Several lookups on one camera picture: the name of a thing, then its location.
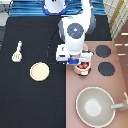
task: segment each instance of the small plate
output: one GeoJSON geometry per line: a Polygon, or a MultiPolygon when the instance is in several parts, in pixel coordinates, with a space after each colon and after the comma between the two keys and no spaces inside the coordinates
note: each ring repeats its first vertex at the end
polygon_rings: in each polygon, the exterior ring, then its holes
{"type": "Polygon", "coordinates": [[[35,81],[43,81],[49,76],[49,67],[45,63],[39,62],[34,64],[30,69],[30,76],[35,81]]]}

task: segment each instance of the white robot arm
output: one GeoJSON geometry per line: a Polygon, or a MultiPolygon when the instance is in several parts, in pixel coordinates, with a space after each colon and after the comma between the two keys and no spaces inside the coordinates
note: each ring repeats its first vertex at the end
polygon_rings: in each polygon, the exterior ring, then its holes
{"type": "Polygon", "coordinates": [[[85,33],[90,34],[96,26],[95,16],[89,0],[82,0],[83,13],[64,17],[60,20],[59,35],[65,44],[58,45],[57,61],[67,61],[70,65],[79,65],[81,62],[90,62],[93,55],[84,51],[85,33]]]}

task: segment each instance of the black stove burner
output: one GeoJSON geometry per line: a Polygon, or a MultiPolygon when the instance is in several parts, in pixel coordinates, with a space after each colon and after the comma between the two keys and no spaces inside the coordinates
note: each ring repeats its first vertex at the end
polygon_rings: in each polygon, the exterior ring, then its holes
{"type": "Polygon", "coordinates": [[[115,72],[114,66],[109,62],[101,62],[98,70],[103,76],[112,76],[115,72]]]}
{"type": "Polygon", "coordinates": [[[111,49],[106,45],[99,45],[96,48],[96,54],[102,58],[105,58],[111,54],[111,49]]]}

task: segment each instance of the table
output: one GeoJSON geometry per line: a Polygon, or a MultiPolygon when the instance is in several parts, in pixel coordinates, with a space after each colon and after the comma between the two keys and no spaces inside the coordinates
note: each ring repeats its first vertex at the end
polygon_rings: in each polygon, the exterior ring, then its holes
{"type": "MultiPolygon", "coordinates": [[[[97,86],[106,90],[114,99],[115,103],[125,100],[126,87],[117,55],[115,43],[112,41],[86,41],[88,49],[94,52],[92,56],[91,72],[87,77],[76,75],[73,68],[66,66],[66,128],[90,128],[78,117],[75,102],[80,91],[86,87],[97,86]],[[111,48],[111,55],[106,58],[99,57],[95,50],[99,45],[107,45],[111,48]],[[103,76],[98,71],[100,62],[111,62],[115,67],[112,76],[103,76]]],[[[106,128],[127,128],[128,110],[117,111],[113,122],[106,128]]]]}

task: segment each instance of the bowl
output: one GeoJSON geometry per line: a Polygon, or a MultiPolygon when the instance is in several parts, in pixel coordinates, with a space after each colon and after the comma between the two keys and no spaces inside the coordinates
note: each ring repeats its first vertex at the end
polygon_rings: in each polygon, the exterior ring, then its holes
{"type": "Polygon", "coordinates": [[[102,128],[109,125],[115,117],[113,98],[99,87],[83,89],[76,99],[76,111],[80,119],[87,125],[102,128]]]}
{"type": "Polygon", "coordinates": [[[78,66],[74,66],[75,73],[79,75],[88,75],[89,69],[91,68],[91,62],[88,62],[88,67],[85,69],[80,69],[78,66]]]}

